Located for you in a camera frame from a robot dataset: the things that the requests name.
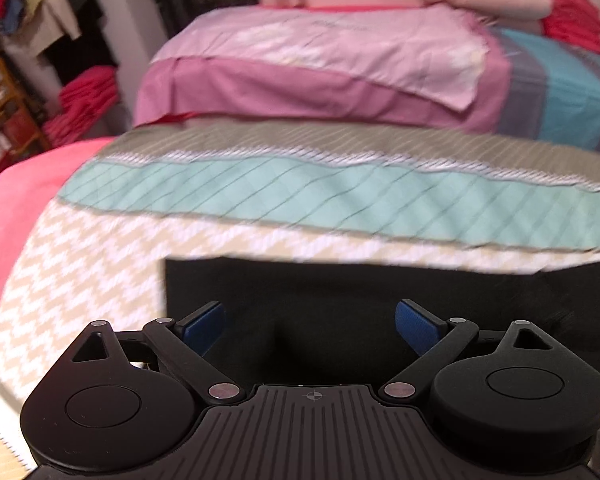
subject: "pink towel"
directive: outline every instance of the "pink towel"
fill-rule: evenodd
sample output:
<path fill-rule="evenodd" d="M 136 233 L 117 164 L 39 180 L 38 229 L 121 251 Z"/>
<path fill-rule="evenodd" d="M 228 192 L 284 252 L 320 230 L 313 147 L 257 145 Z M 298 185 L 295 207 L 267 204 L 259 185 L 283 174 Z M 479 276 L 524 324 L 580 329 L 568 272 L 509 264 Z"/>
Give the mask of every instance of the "pink towel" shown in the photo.
<path fill-rule="evenodd" d="M 44 130 L 54 147 L 71 144 L 120 100 L 116 69 L 94 66 L 60 91 L 64 112 L 47 121 Z"/>

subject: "stacked folded clothes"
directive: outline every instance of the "stacked folded clothes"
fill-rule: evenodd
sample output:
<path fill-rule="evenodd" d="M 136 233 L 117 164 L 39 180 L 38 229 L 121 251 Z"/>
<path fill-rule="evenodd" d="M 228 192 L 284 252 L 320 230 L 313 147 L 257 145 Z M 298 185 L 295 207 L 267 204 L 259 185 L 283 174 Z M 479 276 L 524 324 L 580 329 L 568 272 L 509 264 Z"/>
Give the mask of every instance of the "stacked folded clothes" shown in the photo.
<path fill-rule="evenodd" d="M 120 100 L 116 68 L 94 66 L 60 91 L 63 113 L 43 127 L 55 148 L 71 144 Z"/>
<path fill-rule="evenodd" d="M 600 10 L 590 0 L 554 0 L 542 24 L 547 37 L 600 54 Z"/>

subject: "ridged black base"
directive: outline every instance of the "ridged black base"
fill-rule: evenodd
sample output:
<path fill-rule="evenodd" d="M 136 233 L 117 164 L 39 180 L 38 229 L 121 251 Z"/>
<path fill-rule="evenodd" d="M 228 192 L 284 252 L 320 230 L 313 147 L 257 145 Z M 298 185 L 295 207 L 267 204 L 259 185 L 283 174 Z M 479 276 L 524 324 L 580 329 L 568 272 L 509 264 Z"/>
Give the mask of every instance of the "ridged black base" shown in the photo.
<path fill-rule="evenodd" d="M 452 454 L 429 431 L 417 410 L 383 406 L 366 386 L 315 389 L 261 386 L 254 397 L 238 406 L 207 410 L 192 437 L 174 453 L 152 465 L 114 477 L 120 480 L 518 478 L 481 469 Z M 42 467 L 30 478 L 84 477 L 70 477 Z M 579 466 L 536 478 L 594 480 L 596 477 Z"/>

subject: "triangular cutout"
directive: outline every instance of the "triangular cutout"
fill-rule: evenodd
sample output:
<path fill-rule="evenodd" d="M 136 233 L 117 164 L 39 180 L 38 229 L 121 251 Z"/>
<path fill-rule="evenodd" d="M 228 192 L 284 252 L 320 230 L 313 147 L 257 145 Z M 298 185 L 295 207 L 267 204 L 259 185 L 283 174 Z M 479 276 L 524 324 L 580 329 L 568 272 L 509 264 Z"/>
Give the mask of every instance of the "triangular cutout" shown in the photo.
<path fill-rule="evenodd" d="M 106 359 L 107 357 L 109 355 L 102 341 L 102 334 L 100 332 L 93 332 L 84 345 L 76 352 L 73 361 L 74 363 L 83 363 L 85 361 Z"/>
<path fill-rule="evenodd" d="M 527 348 L 531 350 L 551 350 L 552 348 L 538 334 L 526 328 L 518 332 L 518 337 L 513 346 L 515 348 Z"/>

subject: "patterned bedspread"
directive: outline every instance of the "patterned bedspread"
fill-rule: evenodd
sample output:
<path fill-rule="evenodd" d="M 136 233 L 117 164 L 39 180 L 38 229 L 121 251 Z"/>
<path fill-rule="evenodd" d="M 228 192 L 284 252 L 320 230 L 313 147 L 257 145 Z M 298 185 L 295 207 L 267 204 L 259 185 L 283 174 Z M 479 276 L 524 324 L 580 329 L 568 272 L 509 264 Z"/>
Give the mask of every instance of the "patterned bedspread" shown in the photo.
<path fill-rule="evenodd" d="M 345 123 L 132 131 L 32 232 L 0 304 L 0 382 L 25 399 L 91 320 L 136 330 L 163 313 L 165 257 L 221 255 L 517 273 L 600 261 L 600 155 Z"/>
<path fill-rule="evenodd" d="M 495 131 L 600 152 L 600 56 L 516 30 L 493 31 L 511 63 Z"/>

